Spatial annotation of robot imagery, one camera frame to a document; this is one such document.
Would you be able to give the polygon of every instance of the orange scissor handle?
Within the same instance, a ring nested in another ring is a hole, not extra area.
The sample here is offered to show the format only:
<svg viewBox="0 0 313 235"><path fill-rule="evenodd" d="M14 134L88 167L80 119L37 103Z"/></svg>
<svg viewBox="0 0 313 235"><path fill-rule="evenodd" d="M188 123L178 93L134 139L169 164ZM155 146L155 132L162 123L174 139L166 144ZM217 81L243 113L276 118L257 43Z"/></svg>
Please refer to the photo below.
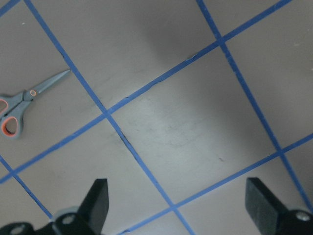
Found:
<svg viewBox="0 0 313 235"><path fill-rule="evenodd" d="M8 128L8 124L12 120L15 121L15 123L16 123L16 130L15 131L9 130L9 128ZM18 120L16 119L16 117L7 117L1 124L1 131L5 136L7 136L9 138L14 138L19 133L20 127L21 126L18 124Z"/></svg>
<svg viewBox="0 0 313 235"><path fill-rule="evenodd" d="M31 104L31 101L23 101L16 108L14 108L5 117L2 117L0 122L1 133L9 139L17 139L20 137L23 130L23 115L24 111ZM15 129L9 128L9 124L14 124Z"/></svg>

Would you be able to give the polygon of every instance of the scissors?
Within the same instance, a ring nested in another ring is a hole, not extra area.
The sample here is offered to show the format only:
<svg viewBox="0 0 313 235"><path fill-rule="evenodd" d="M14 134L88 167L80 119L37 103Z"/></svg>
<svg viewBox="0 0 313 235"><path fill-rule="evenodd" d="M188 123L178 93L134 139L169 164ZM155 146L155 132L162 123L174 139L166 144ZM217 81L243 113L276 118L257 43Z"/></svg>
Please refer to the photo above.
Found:
<svg viewBox="0 0 313 235"><path fill-rule="evenodd" d="M23 115L30 103L56 82L65 78L70 70L58 73L46 81L15 96L0 95L0 127L2 134L9 139L17 139L23 130Z"/></svg>

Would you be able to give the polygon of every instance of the screw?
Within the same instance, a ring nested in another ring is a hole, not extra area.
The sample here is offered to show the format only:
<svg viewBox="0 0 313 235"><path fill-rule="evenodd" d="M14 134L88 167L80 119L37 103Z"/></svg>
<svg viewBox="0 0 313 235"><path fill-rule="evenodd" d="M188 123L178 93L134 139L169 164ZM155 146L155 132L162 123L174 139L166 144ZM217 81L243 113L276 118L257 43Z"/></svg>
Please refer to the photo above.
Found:
<svg viewBox="0 0 313 235"><path fill-rule="evenodd" d="M20 225L16 226L14 229L12 229L10 234L11 235L18 235L21 232L23 232L24 228L25 228L25 225L24 224L20 224Z"/></svg>
<svg viewBox="0 0 313 235"><path fill-rule="evenodd" d="M302 221L309 221L311 219L311 217L306 214L305 212L302 212L302 211L298 211L295 216L297 216L297 218L299 220L302 220Z"/></svg>
<svg viewBox="0 0 313 235"><path fill-rule="evenodd" d="M74 221L74 219L75 219L75 215L69 214L63 218L62 223L64 225L71 224Z"/></svg>
<svg viewBox="0 0 313 235"><path fill-rule="evenodd" d="M30 95L31 95L31 96L36 96L36 95L37 95L37 91L31 90L31 91L30 91Z"/></svg>

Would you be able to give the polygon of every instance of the scissor blade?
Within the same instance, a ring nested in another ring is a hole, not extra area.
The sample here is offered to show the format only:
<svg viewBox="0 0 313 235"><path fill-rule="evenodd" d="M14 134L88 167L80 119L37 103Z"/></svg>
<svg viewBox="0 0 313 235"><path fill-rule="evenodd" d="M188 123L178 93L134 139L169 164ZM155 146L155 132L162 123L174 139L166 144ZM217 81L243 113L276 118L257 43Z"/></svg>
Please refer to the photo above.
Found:
<svg viewBox="0 0 313 235"><path fill-rule="evenodd" d="M63 78L66 77L66 75L70 72L70 70L65 70L61 73L58 73L57 75L52 76L51 78L48 78L46 81L40 83L39 85L33 87L32 89L29 90L29 92L31 91L35 91L36 94L41 94L42 92L44 92L45 90L47 90L48 88L50 88L51 86L53 86L56 82L62 80Z"/></svg>

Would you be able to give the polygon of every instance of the blue tape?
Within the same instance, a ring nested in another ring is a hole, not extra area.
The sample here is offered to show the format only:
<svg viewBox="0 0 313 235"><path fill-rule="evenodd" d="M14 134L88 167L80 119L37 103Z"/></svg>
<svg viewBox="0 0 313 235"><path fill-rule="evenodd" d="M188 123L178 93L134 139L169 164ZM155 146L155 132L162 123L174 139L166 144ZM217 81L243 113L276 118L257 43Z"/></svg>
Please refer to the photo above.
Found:
<svg viewBox="0 0 313 235"><path fill-rule="evenodd" d="M277 11L278 9L282 8L283 6L287 5L292 0L281 0L271 6L270 8L266 9L265 11L261 12L259 15L256 15L251 20L245 22L241 26L235 28L231 32L227 33L225 36L223 36L225 42L232 39L236 35L240 34L241 32L245 31L247 28L251 27L252 25L258 23L260 20L264 19L265 17L269 16L273 12Z"/></svg>
<svg viewBox="0 0 313 235"><path fill-rule="evenodd" d="M262 160L260 160L260 161L258 161L256 163L254 163L254 164L252 164L252 165L250 165L250 166L248 166L248 167L246 167L246 168L236 172L235 174L232 174L231 176L228 176L227 178L225 178L225 179L223 179L223 180L221 180L221 181L211 185L210 187L207 187L206 189L204 189L204 190L202 190L202 191L200 191L200 192L198 192L198 193L196 193L196 194L186 198L185 200L177 203L176 206L179 208L179 207L181 207L181 206L183 206L183 205L185 205L185 204L187 204L187 203L189 203L189 202L191 202L191 201L193 201L193 200L195 200L195 199L197 199L197 198L199 198L199 197L209 193L210 191L215 190L215 189L223 186L224 184L226 184L226 183L228 183L228 182L230 182L230 181L232 181L232 180L234 180L234 179L236 179L236 178L238 178L238 177L248 173L249 171L252 171L253 169L255 169L255 168L257 168L257 167L259 167L259 166L261 166L261 165L263 165L263 164L265 164L265 163L267 163L267 162L269 162L269 161L271 161L271 160L273 160L275 158L277 158L278 156L279 156L278 153L271 154L271 155L267 156L266 158L263 158Z"/></svg>
<svg viewBox="0 0 313 235"><path fill-rule="evenodd" d="M153 87L154 85L158 84L159 82L162 82L164 80L166 80L167 78L169 78L170 76L174 75L175 73L177 73L178 71L182 70L183 68L185 68L186 66L190 65L191 63L193 63L194 61L198 60L199 58L203 57L204 55L206 55L207 53L209 53L210 51L214 50L216 47L218 47L218 43L214 42L210 45L208 45L207 47L205 47L204 49L200 50L196 55L194 55L192 58L187 59L183 62L181 62L180 64L176 65L175 67L171 68L170 70L168 70L167 72L165 72L164 74L162 74L161 76L157 77L156 79L154 79L153 81L149 82L147 85L143 86L142 88L140 88L138 91L132 93L131 95L129 95L128 97L124 98L123 100L119 101L118 103L116 103L114 106L112 106L111 108L108 109L108 112L110 114L113 114L115 111L117 111L118 109L120 109L121 107L123 107L124 105L128 104L129 102L131 102L132 100L136 99L138 96L140 96L141 94L145 93L146 91L148 91L151 87Z"/></svg>
<svg viewBox="0 0 313 235"><path fill-rule="evenodd" d="M286 153L286 152L288 152L290 150L293 150L293 149L295 149L295 148L305 144L306 142L308 142L308 141L310 141L312 139L313 139L313 133L308 135L308 136L306 136L306 137L304 137L304 138L302 138L302 139L300 139L300 140L298 140L297 142L292 143L292 144L288 145L287 147L283 148L283 152Z"/></svg>
<svg viewBox="0 0 313 235"><path fill-rule="evenodd" d="M164 189L162 188L162 186L159 184L159 182L157 181L157 179L154 177L154 175L152 174L152 172L149 170L149 168L146 166L146 164L143 162L143 160L141 159L141 157L138 155L138 153L136 152L136 150L134 149L134 147L132 146L132 144L128 141L128 139L125 137L124 133L122 132L122 130L120 129L120 127L118 126L118 124L115 122L115 120L111 117L108 116L107 117L108 121L110 122L110 124L112 125L112 127L115 129L115 131L118 133L119 137L122 139L122 141L124 142L124 144L126 145L126 147L128 148L128 150L131 152L131 154L133 155L133 157L135 158L135 160L138 162L139 166L141 167L141 169L145 172L145 174L148 176L148 178L150 179L150 181L153 183L153 185L157 188L157 190L159 191L159 193L162 195L162 197L164 198L164 200L167 202L167 204L170 206L170 208L172 208L172 210L174 211L174 213L177 215L177 217L180 219L180 221L182 222L182 224L184 225L184 227L188 230L188 232L192 235L194 235L195 233L193 232L193 230L191 229L190 225L186 222L186 220L183 218L183 216L181 215L181 213L175 208L174 203L172 202L172 200L169 198L169 196L166 194L166 192L164 191Z"/></svg>
<svg viewBox="0 0 313 235"><path fill-rule="evenodd" d="M31 165L33 165L34 163L38 162L39 160L43 159L44 157L46 157L48 154L56 151L57 149L63 147L64 145L66 145L67 143L71 142L73 139L79 137L81 134L85 133L86 131L88 131L90 128L92 128L93 126L95 126L96 124L98 124L99 122L101 122L102 120L104 120L106 117L105 115L101 114L100 116L98 116L97 118L95 118L94 120L92 120L91 122L87 123L85 126L83 126L82 128L80 128L79 130L75 131L73 134L71 134L70 136L64 138L63 140L61 140L60 142L58 142L57 144L51 146L49 149L47 149L46 151L40 153L39 155L37 155L36 157L32 158L31 160L29 160L28 162L20 165L19 167L17 167L16 169L12 170L9 174L5 175L3 178L0 179L0 184L3 184L4 182L6 182L7 180L9 180L12 176L19 174L21 171L27 169L28 167L30 167Z"/></svg>
<svg viewBox="0 0 313 235"><path fill-rule="evenodd" d="M303 201L305 202L305 204L307 205L309 210L311 212L313 212L312 204L311 204L311 202L310 202L310 200L309 200L309 198L308 198L304 188L302 187L300 181L298 180L298 178L297 178L297 176L296 176L296 174L295 174L291 164L289 163L288 159L286 158L286 156L283 153L280 156L281 156L281 160L284 163L284 166L286 167L286 169L287 169L290 177L292 178L296 188L298 189L300 195L302 196Z"/></svg>
<svg viewBox="0 0 313 235"><path fill-rule="evenodd" d="M149 217L149 218L147 218L147 219L145 219L145 220L135 224L134 226L131 226L130 228L124 230L123 232L118 233L118 235L124 235L124 234L127 234L127 233L131 233L132 231L134 231L136 229L139 229L140 227L143 227L144 225L146 225L146 224L148 224L148 223L150 223L150 222L152 222L152 221L154 221L154 220L156 220L156 219L158 219L158 218L168 214L171 211L172 211L171 208L167 208L167 209L165 209L165 210L163 210L163 211L161 211L161 212L159 212L159 213L157 213L155 215L152 215L151 217Z"/></svg>
<svg viewBox="0 0 313 235"><path fill-rule="evenodd" d="M3 7L0 8L0 17L3 16L6 12L8 12L13 6L19 3L20 0L10 0Z"/></svg>
<svg viewBox="0 0 313 235"><path fill-rule="evenodd" d="M67 63L67 65L70 67L71 71L75 74L75 76L77 77L77 79L79 80L79 82L82 84L82 86L85 88L85 90L87 91L87 93L89 94L89 96L92 98L92 100L94 101L94 103L98 106L98 108L103 112L106 113L107 110L105 109L105 107L103 106L103 104L101 103L100 99L97 97L97 95L94 93L94 91L91 89L91 87L89 86L89 84L87 83L87 81L83 78L83 76L81 75L81 73L78 71L77 67L74 65L74 63L72 62L72 60L70 59L70 57L68 56L68 54L65 52L65 50L63 49L63 47L61 46L61 44L59 43L59 41L56 39L56 37L53 35L53 33L51 32L51 30L49 29L48 25L44 22L44 20L42 19L41 15L39 14L39 12L37 11L37 9L35 8L35 6L32 4L32 2L30 0L24 0L25 4L27 5L27 7L29 8L29 10L32 12L32 14L34 15L34 17L36 18L36 20L38 21L38 23L40 24L40 26L43 28L43 30L45 31L45 33L47 34L47 36L49 37L49 39L51 40L51 42L54 44L54 46L57 48L57 50L60 52L60 54L63 56L65 62Z"/></svg>
<svg viewBox="0 0 313 235"><path fill-rule="evenodd" d="M313 207L309 201L309 198L308 196L306 195L302 185L300 184L300 181L298 180L291 164L289 163L288 159L286 158L285 154L283 153L281 147L280 147L280 144L277 140L277 138L275 137L272 129L270 128L265 116L263 115L259 105L257 104L257 101L255 100L255 98L253 97L252 95L252 92L250 91L243 75L241 74L233 56L231 55L229 49L227 48L224 40L222 39L209 11L207 10L204 2L202 0L196 0L200 9L201 9L201 12L204 14L204 17L205 19L207 20L207 23L209 24L210 28L212 29L215 37L216 37L216 40L220 43L220 47L223 51L223 53L225 54L225 57L226 59L228 60L228 63L229 65L231 66L231 68L233 69L240 85L242 86L247 98L249 99L255 113L257 114L259 120L261 121L265 131L267 132L272 144L274 145L275 149L277 150L277 152L280 154L280 158L281 160L283 161L284 163L284 166L286 167L291 179L293 180L297 190L299 191L300 195L302 196L304 202L306 203L306 205L308 206L308 208L312 211Z"/></svg>
<svg viewBox="0 0 313 235"><path fill-rule="evenodd" d="M4 167L9 171L12 172L11 166L6 162L6 160L0 156L0 162L4 165ZM31 198L36 202L36 204L40 207L40 209L49 217L52 218L52 214L47 210L46 207L43 206L43 204L39 201L39 199L35 196L35 194L27 187L27 185L23 182L23 180L16 174L13 176L20 185L25 189L25 191L31 196Z"/></svg>

